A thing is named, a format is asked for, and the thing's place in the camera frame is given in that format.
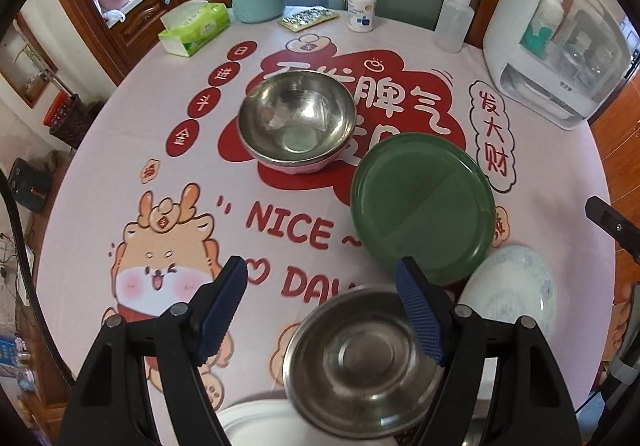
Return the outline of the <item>white round plate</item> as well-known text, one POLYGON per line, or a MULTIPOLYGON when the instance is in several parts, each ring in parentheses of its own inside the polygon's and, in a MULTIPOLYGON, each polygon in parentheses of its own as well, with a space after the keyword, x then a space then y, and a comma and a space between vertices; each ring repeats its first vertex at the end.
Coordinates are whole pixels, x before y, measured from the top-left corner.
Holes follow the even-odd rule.
POLYGON ((217 414, 232 445, 247 446, 396 446, 393 437, 345 440, 311 426, 287 400, 240 403, 217 414))

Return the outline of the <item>small steel bowl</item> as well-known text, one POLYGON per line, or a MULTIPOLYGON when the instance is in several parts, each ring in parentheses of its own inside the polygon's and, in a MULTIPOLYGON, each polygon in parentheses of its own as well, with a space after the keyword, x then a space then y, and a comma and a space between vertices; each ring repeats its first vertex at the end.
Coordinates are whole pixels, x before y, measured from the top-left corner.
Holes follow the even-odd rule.
POLYGON ((316 308, 294 332, 283 383, 294 409, 346 440, 396 435, 419 424, 442 367, 426 356, 395 288, 357 287, 316 308))

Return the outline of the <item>green round plate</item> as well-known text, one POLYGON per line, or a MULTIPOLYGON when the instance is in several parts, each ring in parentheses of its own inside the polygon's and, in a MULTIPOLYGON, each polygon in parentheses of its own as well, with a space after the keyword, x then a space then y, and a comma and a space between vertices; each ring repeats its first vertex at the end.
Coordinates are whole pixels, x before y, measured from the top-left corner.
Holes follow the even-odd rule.
POLYGON ((411 257, 431 283, 456 283, 486 257, 496 203, 484 173, 450 141, 393 135, 363 157, 352 177, 350 213, 358 239, 393 273, 411 257))

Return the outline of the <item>pink steel bowl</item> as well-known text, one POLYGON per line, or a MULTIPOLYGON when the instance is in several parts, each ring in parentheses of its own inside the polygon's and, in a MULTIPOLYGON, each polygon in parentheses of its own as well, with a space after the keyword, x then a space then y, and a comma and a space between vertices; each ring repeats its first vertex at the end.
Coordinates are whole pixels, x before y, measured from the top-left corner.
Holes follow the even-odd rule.
POLYGON ((314 71, 271 76, 244 98, 236 128, 244 149, 268 169, 311 174, 336 160, 356 127, 352 94, 314 71))

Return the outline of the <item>printed pink tablecloth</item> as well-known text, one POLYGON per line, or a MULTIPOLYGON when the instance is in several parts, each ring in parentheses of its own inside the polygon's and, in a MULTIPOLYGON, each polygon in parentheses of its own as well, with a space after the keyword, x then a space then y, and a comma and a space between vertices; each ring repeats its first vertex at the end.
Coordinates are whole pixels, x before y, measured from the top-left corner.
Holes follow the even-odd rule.
POLYGON ((524 244, 544 257, 558 291, 550 345, 582 403, 615 269, 612 239, 584 212, 608 195, 590 127, 559 128, 498 91, 479 49, 449 54, 430 31, 393 20, 368 34, 344 19, 305 34, 237 23, 190 58, 156 47, 140 61, 82 140, 44 238, 37 294, 66 365, 81 368, 107 315, 158 316, 239 255, 250 282, 203 380, 220 410, 282 400, 296 323, 356 285, 393 279, 360 243, 348 200, 364 154, 398 133, 468 152, 497 204, 492 247, 524 244), (267 169, 235 127, 247 91, 292 70, 335 77, 357 103, 354 139, 315 174, 267 169))

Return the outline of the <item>clear squeeze bottle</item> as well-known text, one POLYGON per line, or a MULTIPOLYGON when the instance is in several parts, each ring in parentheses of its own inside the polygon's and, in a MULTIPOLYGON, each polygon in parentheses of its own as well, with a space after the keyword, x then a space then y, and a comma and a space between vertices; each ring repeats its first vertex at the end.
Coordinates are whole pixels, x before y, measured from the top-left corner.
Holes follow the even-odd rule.
POLYGON ((474 18, 471 0, 444 0, 434 32, 434 43, 450 54, 462 48, 474 18))

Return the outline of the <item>white pill bottle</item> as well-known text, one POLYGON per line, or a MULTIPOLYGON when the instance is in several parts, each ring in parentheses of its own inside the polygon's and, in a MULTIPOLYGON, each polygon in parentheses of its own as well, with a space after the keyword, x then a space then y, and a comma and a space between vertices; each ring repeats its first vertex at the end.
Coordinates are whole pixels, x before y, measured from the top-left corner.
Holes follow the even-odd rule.
POLYGON ((376 0, 347 0, 347 26, 357 33, 373 30, 376 0))

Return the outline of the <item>green tissue box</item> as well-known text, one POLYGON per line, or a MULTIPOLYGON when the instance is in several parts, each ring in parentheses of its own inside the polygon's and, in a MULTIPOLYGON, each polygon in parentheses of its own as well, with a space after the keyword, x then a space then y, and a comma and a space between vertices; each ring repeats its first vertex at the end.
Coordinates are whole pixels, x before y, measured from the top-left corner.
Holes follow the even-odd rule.
POLYGON ((221 2, 189 0, 166 12, 158 39, 167 54, 189 58, 231 24, 221 2))

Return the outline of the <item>pill blister pack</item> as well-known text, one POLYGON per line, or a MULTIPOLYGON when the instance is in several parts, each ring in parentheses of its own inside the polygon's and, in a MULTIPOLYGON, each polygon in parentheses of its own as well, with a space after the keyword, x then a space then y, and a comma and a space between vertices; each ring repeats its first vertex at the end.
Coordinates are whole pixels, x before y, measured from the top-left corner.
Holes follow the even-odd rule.
POLYGON ((292 33, 298 33, 337 19, 339 16, 337 12, 324 7, 312 7, 284 16, 278 20, 278 24, 292 33))

